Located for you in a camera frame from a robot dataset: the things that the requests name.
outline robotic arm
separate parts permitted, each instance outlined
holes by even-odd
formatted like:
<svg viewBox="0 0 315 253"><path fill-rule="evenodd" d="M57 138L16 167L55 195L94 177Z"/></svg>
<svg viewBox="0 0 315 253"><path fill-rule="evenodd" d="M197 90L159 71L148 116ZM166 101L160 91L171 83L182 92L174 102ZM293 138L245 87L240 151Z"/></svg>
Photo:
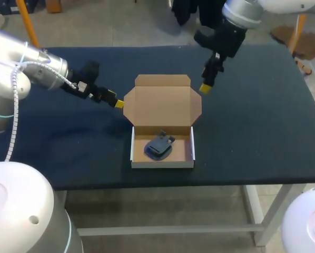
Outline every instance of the robotic arm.
<svg viewBox="0 0 315 253"><path fill-rule="evenodd" d="M23 68L23 72L16 72L20 100L27 97L30 84L33 83L48 90L61 88L74 96L90 98L96 103L104 101L114 108L123 106L114 92L96 86L98 63L88 61L81 70L74 70L66 60L0 31L0 132L5 130L9 118L14 114L11 76L16 64L21 64Z"/></svg>
<svg viewBox="0 0 315 253"><path fill-rule="evenodd" d="M209 32L198 30L194 36L199 45L213 52L202 73L201 92L208 93L214 86L217 74L224 72L223 62L236 55L247 30L260 25L264 11L315 14L315 0L227 0L219 27Z"/></svg>

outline concrete floor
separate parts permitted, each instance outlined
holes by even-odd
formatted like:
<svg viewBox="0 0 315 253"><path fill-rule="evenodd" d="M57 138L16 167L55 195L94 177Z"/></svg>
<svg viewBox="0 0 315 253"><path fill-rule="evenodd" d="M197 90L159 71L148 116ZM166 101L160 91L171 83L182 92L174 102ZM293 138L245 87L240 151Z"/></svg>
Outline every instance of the concrete floor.
<svg viewBox="0 0 315 253"><path fill-rule="evenodd" d="M168 0L62 0L61 14L38 8L31 15L42 47L50 46L155 46L194 44L196 15L180 28ZM281 24L293 25L294 15L267 14L261 27L248 31L245 43L275 43L268 31ZM315 32L315 16L306 29ZM21 17L7 17L5 31L27 40ZM315 74L307 78L315 97ZM280 186L258 186L266 212ZM78 227L152 226L245 223L239 187L183 187L72 191L67 208ZM83 238L85 253L118 252L221 252L264 253L249 233L109 236ZM279 232L266 248L283 253Z"/></svg>

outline cable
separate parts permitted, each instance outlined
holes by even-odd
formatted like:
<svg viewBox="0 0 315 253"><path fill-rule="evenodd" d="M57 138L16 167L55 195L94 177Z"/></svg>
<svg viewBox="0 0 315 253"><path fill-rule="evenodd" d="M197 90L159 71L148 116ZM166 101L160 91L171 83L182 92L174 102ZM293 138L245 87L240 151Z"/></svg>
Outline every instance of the cable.
<svg viewBox="0 0 315 253"><path fill-rule="evenodd" d="M39 63L39 62L23 62L23 63L18 63L16 67L14 67L12 73L11 73L11 83L13 86L13 92L14 92L14 119L13 119L13 127L12 127L12 132L11 132L11 138L10 138L10 144L9 144L9 149L8 153L5 157L5 161L9 162L12 152L14 150L14 145L15 145L15 140L16 140L16 135L17 135L17 125L18 125L18 90L17 90L17 74L19 71L22 71L25 69L28 65L37 65L40 67L43 67L49 71L51 71L53 74L55 74L57 77L59 77L64 83L66 83L68 86L70 86L73 89L76 89L77 86L75 83L70 82L67 78L56 72L54 69L50 68L49 66Z"/></svg>

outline box flap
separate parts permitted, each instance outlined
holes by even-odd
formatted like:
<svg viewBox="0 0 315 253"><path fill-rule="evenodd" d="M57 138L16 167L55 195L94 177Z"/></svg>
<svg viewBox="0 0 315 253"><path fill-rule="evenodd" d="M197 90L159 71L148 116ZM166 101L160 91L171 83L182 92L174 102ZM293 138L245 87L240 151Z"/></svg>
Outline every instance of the box flap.
<svg viewBox="0 0 315 253"><path fill-rule="evenodd" d="M124 98L136 127L190 127L202 113L201 96L186 75L139 75Z"/></svg>
<svg viewBox="0 0 315 253"><path fill-rule="evenodd" d="M135 86L188 86L190 79L187 75L138 75Z"/></svg>

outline black cloth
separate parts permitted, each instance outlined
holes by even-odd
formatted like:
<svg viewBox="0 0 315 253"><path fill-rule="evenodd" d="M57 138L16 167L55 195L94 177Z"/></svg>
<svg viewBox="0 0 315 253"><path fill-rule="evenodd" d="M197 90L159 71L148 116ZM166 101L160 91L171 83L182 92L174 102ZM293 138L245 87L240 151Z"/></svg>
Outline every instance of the black cloth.
<svg viewBox="0 0 315 253"><path fill-rule="evenodd" d="M138 74L187 74L197 91L210 53L199 46L49 51L77 69L99 61L96 84L120 98ZM20 104L12 161L37 168L58 190L315 182L315 102L284 46L242 45L202 107L194 169L132 169L132 125L121 110L33 86ZM0 161L10 135L0 134Z"/></svg>
<svg viewBox="0 0 315 253"><path fill-rule="evenodd" d="M174 0L172 11L179 25L184 25L190 14L199 9L201 25L216 29L223 15L222 8L226 0Z"/></svg>

